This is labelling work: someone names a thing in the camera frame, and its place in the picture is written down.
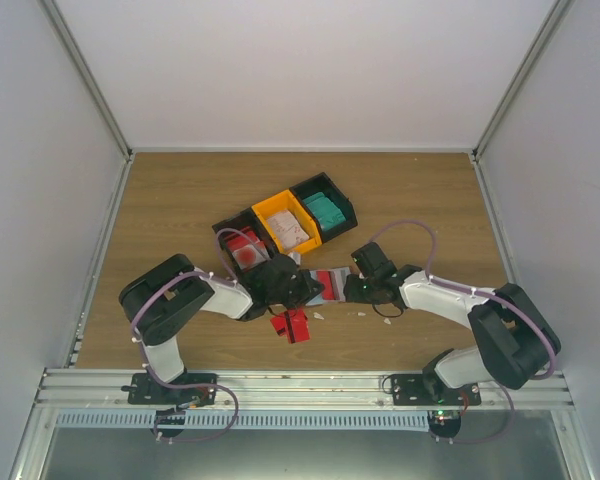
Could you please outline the red black-striped card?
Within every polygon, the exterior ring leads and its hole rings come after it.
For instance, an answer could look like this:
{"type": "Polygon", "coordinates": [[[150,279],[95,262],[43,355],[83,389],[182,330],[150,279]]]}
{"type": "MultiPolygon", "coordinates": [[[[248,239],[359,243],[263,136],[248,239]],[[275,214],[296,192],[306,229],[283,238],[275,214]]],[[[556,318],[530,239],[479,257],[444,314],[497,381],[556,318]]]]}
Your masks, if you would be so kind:
{"type": "Polygon", "coordinates": [[[304,342],[310,339],[308,319],[301,309],[287,310],[284,313],[285,329],[290,344],[304,342]]]}
{"type": "Polygon", "coordinates": [[[295,342],[293,321],[288,311],[272,316],[270,322],[278,336],[285,336],[289,343],[295,342]]]}

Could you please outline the brown leather card holder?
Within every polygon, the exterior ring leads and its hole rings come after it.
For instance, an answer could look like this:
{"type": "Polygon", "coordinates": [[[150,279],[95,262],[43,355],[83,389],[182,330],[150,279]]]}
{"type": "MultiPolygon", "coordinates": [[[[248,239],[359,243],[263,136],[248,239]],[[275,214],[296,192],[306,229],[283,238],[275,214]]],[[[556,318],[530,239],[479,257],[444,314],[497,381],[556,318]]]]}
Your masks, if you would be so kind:
{"type": "Polygon", "coordinates": [[[345,303],[344,287],[351,274],[349,267],[314,269],[309,271],[311,279],[322,285],[321,292],[302,302],[303,306],[321,306],[331,303],[345,303]]]}

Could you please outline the thin red white card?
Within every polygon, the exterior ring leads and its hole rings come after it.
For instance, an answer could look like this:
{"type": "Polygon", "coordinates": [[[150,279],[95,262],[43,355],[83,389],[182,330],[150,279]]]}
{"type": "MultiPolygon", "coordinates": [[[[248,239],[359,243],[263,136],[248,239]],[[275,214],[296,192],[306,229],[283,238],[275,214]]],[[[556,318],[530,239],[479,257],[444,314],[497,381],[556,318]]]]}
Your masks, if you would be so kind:
{"type": "Polygon", "coordinates": [[[335,301],[335,287],[334,281],[330,270],[316,270],[316,280],[322,285],[323,289],[320,293],[320,297],[323,301],[335,301]]]}

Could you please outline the black card bin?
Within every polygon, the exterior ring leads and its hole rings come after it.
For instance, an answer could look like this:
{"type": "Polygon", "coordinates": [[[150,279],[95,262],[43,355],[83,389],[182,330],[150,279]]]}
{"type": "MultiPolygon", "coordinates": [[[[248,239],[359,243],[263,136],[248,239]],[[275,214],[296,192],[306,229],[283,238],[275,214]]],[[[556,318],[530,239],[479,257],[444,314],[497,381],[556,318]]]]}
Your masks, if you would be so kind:
{"type": "Polygon", "coordinates": [[[273,258],[278,248],[270,234],[251,208],[217,222],[212,226],[218,237],[220,249],[229,258],[237,276],[253,270],[273,258]]]}
{"type": "Polygon", "coordinates": [[[358,225],[353,204],[325,172],[292,186],[290,191],[316,223],[322,243],[358,225]]]}

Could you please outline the yellow card bin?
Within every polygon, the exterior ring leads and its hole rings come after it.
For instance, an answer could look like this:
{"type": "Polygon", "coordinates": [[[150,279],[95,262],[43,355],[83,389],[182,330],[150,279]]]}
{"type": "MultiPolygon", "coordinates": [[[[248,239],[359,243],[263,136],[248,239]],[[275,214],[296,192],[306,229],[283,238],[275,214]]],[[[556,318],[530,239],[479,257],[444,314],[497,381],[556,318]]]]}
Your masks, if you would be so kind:
{"type": "Polygon", "coordinates": [[[289,189],[254,204],[252,210],[281,253],[305,254],[322,245],[316,222],[289,189]]]}

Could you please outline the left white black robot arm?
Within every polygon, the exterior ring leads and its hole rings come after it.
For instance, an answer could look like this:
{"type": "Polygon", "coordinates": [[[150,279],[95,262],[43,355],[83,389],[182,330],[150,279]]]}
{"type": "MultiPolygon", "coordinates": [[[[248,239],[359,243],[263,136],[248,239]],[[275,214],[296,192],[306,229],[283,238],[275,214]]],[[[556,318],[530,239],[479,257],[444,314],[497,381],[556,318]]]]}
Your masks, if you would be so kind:
{"type": "Polygon", "coordinates": [[[173,404],[186,391],[177,335],[197,313],[249,321],[275,305],[298,310],[324,289],[309,270],[282,254],[234,280],[205,272],[186,255],[176,254],[125,286],[119,303],[130,321],[132,341],[140,347],[143,367],[154,377],[152,393],[173,404]]]}

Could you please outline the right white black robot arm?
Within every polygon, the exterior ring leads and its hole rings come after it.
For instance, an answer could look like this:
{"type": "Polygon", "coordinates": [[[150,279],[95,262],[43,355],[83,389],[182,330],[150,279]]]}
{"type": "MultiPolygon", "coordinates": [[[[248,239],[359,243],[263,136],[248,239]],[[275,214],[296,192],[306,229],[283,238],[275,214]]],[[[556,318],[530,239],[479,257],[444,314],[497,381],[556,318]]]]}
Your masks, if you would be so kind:
{"type": "Polygon", "coordinates": [[[397,268],[375,242],[351,257],[359,273],[346,279],[348,303],[368,304],[374,311],[391,305],[399,314],[424,311],[472,333],[473,347],[445,351],[422,369],[423,393],[431,403],[444,405],[474,383],[495,381],[518,390],[553,375],[560,340],[519,285],[480,289],[420,267],[397,268]]]}

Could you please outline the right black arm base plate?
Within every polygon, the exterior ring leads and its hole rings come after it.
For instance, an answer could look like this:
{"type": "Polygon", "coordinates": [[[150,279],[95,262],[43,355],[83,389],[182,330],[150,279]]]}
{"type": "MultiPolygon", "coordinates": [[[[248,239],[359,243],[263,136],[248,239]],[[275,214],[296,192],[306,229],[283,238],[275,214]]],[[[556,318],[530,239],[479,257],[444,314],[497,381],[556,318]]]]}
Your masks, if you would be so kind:
{"type": "Polygon", "coordinates": [[[395,406],[464,407],[482,403],[477,384],[458,389],[422,373],[394,373],[380,381],[380,389],[391,396],[395,406]]]}

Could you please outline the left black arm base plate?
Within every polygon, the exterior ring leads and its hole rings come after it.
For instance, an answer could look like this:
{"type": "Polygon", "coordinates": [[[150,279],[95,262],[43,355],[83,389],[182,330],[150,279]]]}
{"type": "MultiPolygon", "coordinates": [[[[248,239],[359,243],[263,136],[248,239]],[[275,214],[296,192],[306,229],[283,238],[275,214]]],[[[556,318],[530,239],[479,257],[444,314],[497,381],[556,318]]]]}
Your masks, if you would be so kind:
{"type": "Polygon", "coordinates": [[[158,384],[148,373],[136,373],[121,391],[127,394],[131,405],[212,405],[215,401],[215,385],[218,376],[213,373],[184,373],[174,381],[174,385],[202,384],[202,387],[180,389],[158,384]]]}

